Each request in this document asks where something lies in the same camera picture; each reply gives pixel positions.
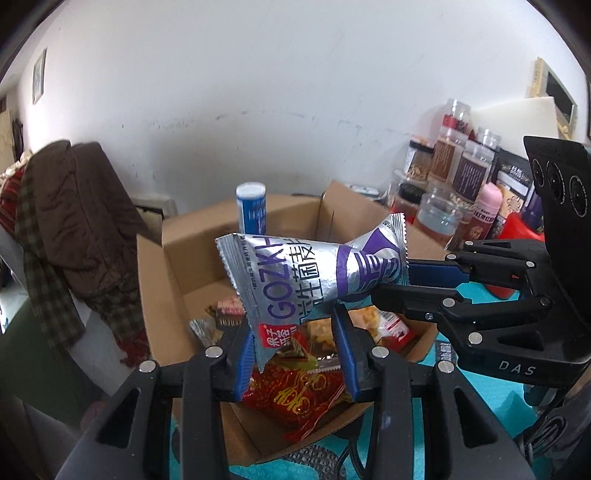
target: picture frame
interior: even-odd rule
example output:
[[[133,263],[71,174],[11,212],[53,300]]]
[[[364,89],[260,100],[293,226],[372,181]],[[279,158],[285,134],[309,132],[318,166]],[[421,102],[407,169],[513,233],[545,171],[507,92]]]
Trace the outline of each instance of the picture frame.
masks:
[[[591,82],[587,80],[587,138],[591,141]]]
[[[33,67],[33,105],[35,105],[39,98],[43,95],[43,83],[45,78],[45,56],[47,49],[45,48]]]
[[[558,76],[542,58],[535,61],[534,80],[530,97],[554,97],[556,104],[556,122],[558,135],[565,140],[572,140],[577,124],[577,103],[564,87]]]

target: clothing pile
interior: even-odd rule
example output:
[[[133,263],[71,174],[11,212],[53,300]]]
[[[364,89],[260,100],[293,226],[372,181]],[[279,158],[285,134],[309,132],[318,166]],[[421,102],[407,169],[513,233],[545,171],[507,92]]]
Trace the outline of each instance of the clothing pile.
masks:
[[[67,349],[85,332],[72,292],[113,331],[124,363],[148,358],[136,236],[153,238],[98,143],[57,141],[9,169],[0,225],[22,246],[30,302],[51,347]]]

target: camera lens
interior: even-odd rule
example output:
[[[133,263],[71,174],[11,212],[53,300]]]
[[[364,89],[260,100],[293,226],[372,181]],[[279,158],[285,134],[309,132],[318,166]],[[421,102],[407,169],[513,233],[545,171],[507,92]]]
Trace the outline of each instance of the camera lens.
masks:
[[[584,217],[587,214],[587,192],[583,182],[576,175],[570,179],[570,201],[578,216]]]
[[[559,203],[564,202],[564,181],[562,173],[555,163],[548,163],[548,184]]]
[[[540,166],[540,162],[537,158],[534,158],[531,162],[531,169],[534,172],[534,179],[538,182],[540,187],[544,186],[544,171]]]

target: jar lid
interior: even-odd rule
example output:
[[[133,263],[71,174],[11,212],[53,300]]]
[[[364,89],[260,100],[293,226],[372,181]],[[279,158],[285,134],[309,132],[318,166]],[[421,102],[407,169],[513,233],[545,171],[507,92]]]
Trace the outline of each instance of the jar lid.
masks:
[[[413,135],[410,138],[410,142],[408,144],[421,152],[426,152],[430,154],[433,153],[433,143],[427,140],[426,138],[419,137],[418,135]]]
[[[445,125],[440,127],[439,136],[449,138],[450,140],[459,143],[465,143],[468,141],[468,136],[466,134],[463,134],[462,132],[459,132],[453,128],[446,127]]]
[[[470,105],[467,105],[455,98],[447,99],[447,108],[454,118],[462,118],[463,116],[467,116],[472,110]]]
[[[500,135],[494,134],[488,128],[478,127],[478,130],[476,131],[476,140],[478,143],[481,143],[491,150],[497,150],[501,146],[502,138]]]
[[[466,142],[464,152],[475,157],[480,157],[490,163],[495,159],[495,153],[490,148],[472,140]]]
[[[425,193],[421,187],[417,187],[412,183],[401,183],[398,188],[398,196],[407,202],[419,204],[421,203],[421,197]]]
[[[478,203],[486,205],[493,210],[498,210],[503,203],[503,194],[494,183],[485,183],[480,191]]]

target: silver snack bag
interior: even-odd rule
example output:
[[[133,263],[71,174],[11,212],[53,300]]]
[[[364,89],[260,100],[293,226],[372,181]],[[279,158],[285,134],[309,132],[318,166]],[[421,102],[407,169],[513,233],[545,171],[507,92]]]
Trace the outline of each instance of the silver snack bag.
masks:
[[[254,332],[259,369],[302,322],[326,317],[335,300],[358,307],[379,283],[408,285],[402,213],[346,245],[241,233],[216,243]]]

